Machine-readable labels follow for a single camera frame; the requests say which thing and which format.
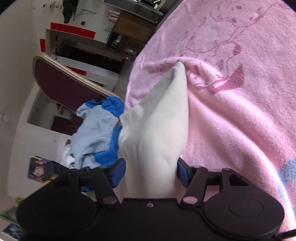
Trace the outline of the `beige shirt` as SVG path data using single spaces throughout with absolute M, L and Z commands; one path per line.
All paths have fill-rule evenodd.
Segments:
M 124 198 L 177 198 L 184 187 L 177 161 L 187 144 L 189 107 L 185 66 L 178 62 L 135 107 L 120 116 L 119 156 L 126 172 L 116 189 Z

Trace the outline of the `white garment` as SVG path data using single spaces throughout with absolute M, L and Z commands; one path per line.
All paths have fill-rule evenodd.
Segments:
M 60 164 L 69 169 L 75 168 L 75 158 L 72 155 L 70 145 L 66 145 L 61 155 Z

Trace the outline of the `light blue waffle sweater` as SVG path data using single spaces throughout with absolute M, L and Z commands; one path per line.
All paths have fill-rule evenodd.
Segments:
M 82 104 L 76 111 L 76 115 L 83 119 L 71 138 L 71 151 L 75 158 L 75 168 L 96 168 L 100 164 L 95 161 L 94 154 L 108 149 L 108 139 L 103 130 L 108 127 L 106 121 L 111 120 L 107 111 L 101 106 L 88 108 L 86 103 Z

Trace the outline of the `blue garment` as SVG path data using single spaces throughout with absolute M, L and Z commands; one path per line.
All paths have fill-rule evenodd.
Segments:
M 94 154 L 95 161 L 101 166 L 111 166 L 118 160 L 118 137 L 122 126 L 119 124 L 119 117 L 123 114 L 124 104 L 122 100 L 115 96 L 107 97 L 104 101 L 97 102 L 94 99 L 86 102 L 88 108 L 96 108 L 101 106 L 104 111 L 107 111 L 108 127 L 104 127 L 106 137 L 108 139 L 108 149 Z

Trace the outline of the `pink cartoon blanket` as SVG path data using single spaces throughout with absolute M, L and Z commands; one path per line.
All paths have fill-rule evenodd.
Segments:
M 136 58 L 126 111 L 178 62 L 189 129 L 180 156 L 231 168 L 284 207 L 295 228 L 295 11 L 284 1 L 182 1 Z

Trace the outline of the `wooden cabinet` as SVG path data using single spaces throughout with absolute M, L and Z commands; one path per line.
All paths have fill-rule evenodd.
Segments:
M 109 35 L 107 50 L 125 59 L 135 59 L 156 31 L 156 26 L 122 11 Z

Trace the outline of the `maroon chair with gold frame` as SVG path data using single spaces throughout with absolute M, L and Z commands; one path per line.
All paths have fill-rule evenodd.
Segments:
M 33 77 L 49 99 L 76 111 L 83 103 L 95 99 L 100 102 L 115 93 L 78 75 L 45 53 L 33 58 Z

